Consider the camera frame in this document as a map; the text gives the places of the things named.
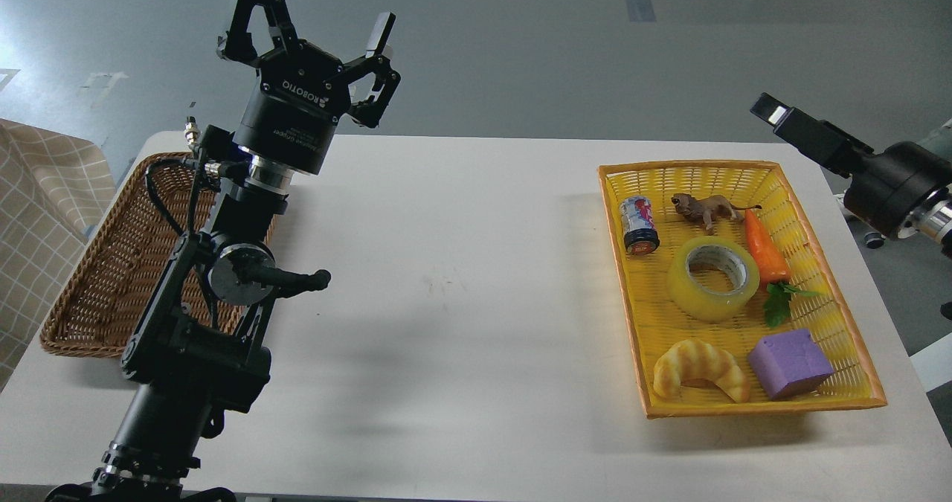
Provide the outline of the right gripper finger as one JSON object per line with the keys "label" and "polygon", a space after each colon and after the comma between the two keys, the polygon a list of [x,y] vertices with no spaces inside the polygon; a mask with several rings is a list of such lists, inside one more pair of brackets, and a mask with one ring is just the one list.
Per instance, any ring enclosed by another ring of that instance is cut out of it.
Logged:
{"label": "right gripper finger", "polygon": [[775,136],[796,147],[823,169],[849,178],[866,169],[872,147],[826,120],[818,120],[793,106],[762,93],[749,112],[768,123]]}

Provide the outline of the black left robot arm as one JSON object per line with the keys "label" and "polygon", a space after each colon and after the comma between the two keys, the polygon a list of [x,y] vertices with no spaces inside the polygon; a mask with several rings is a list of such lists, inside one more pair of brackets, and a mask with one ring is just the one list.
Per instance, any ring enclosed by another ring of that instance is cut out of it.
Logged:
{"label": "black left robot arm", "polygon": [[400,84],[385,51],[396,17],[379,15],[363,55],[343,62],[296,34],[286,0],[236,0],[218,38],[225,60],[254,68],[234,132],[198,129],[187,152],[155,154],[140,180],[176,235],[130,330],[123,377],[137,390],[91,480],[48,501],[234,501],[224,487],[184,495],[195,448],[225,413],[248,413],[271,379],[264,335],[275,303],[325,289],[326,269],[279,268],[266,237],[288,207],[295,173],[319,173],[338,123],[378,126]]}

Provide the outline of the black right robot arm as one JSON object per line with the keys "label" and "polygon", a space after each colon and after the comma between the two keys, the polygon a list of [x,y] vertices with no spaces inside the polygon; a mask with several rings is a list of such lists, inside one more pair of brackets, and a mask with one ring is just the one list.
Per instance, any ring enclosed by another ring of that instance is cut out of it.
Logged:
{"label": "black right robot arm", "polygon": [[762,93],[750,109],[773,133],[830,173],[850,179],[843,206],[880,235],[904,239],[918,232],[951,251],[949,160],[911,141],[874,152],[826,120]]}

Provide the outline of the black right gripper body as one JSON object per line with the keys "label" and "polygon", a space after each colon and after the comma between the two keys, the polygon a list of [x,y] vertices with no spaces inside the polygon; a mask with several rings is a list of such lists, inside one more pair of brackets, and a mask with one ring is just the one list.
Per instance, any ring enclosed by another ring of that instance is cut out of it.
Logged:
{"label": "black right gripper body", "polygon": [[844,207],[890,239],[911,235],[914,211],[951,181],[948,160],[911,141],[857,156]]}

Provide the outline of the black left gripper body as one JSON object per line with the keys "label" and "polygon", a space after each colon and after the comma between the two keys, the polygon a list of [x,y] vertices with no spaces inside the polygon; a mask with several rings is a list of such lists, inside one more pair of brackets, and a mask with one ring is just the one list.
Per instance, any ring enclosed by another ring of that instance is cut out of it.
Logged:
{"label": "black left gripper body", "polygon": [[302,173],[319,173],[350,107],[348,85],[332,81],[343,70],[339,58],[303,39],[292,54],[269,51],[235,130],[235,146]]}

